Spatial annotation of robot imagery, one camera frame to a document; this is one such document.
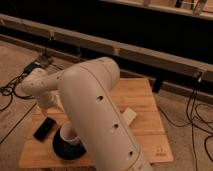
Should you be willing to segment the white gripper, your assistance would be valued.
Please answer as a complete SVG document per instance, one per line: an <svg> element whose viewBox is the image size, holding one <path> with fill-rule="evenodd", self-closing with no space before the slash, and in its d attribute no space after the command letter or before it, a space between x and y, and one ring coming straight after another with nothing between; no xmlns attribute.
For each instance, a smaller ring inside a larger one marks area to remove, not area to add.
<svg viewBox="0 0 213 171"><path fill-rule="evenodd" d="M35 96L38 106L48 109L56 105L56 96L51 91L46 91Z"/></svg>

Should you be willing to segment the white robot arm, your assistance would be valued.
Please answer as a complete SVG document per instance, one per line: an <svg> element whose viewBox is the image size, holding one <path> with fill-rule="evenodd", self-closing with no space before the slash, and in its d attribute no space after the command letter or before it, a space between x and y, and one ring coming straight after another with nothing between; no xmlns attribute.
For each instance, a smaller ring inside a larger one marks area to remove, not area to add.
<svg viewBox="0 0 213 171"><path fill-rule="evenodd" d="M101 57L51 75L37 68L24 79L22 90L44 108L53 104L50 92L59 93L65 113L98 171L153 171L110 96L119 78L117 63Z"/></svg>

